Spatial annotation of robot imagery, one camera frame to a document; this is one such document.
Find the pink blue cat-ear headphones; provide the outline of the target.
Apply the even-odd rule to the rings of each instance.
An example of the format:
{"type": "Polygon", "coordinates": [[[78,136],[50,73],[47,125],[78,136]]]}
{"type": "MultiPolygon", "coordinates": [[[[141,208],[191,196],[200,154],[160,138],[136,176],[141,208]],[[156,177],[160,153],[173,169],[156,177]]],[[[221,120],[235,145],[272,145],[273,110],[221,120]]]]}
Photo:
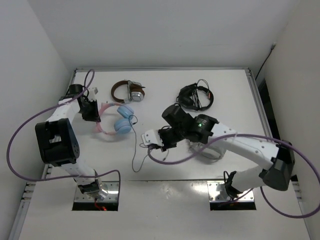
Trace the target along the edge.
{"type": "Polygon", "coordinates": [[[102,117],[97,122],[93,132],[105,135],[124,135],[132,130],[134,110],[118,102],[102,103],[98,116],[102,117]]]}

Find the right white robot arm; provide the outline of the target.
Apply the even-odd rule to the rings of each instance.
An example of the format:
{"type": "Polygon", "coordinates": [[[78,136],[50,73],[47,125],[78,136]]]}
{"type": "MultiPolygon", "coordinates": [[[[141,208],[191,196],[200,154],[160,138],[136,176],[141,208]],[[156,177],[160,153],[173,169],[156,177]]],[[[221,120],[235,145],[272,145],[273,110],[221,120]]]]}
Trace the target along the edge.
{"type": "Polygon", "coordinates": [[[164,149],[174,148],[182,140],[204,145],[212,142],[212,147],[233,152],[257,165],[229,174],[224,187],[231,198],[263,186],[282,192],[288,189],[295,165],[289,141],[269,142],[243,136],[211,116],[193,117],[178,104],[167,107],[161,116],[170,126],[158,132],[164,149]]]}

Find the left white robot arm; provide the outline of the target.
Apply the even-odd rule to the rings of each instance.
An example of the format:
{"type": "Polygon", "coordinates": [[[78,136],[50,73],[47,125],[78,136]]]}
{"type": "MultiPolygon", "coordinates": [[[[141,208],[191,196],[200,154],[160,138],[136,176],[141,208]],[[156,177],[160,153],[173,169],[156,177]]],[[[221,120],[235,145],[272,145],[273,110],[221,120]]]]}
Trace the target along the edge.
{"type": "Polygon", "coordinates": [[[67,94],[59,99],[53,114],[45,122],[36,124],[35,133],[42,161],[65,170],[73,177],[82,194],[103,201],[107,198],[108,189],[96,170],[80,157],[80,146],[72,127],[77,114],[81,114],[87,122],[101,121],[96,87],[89,88],[87,94],[75,99],[84,88],[81,84],[70,85],[67,94]]]}

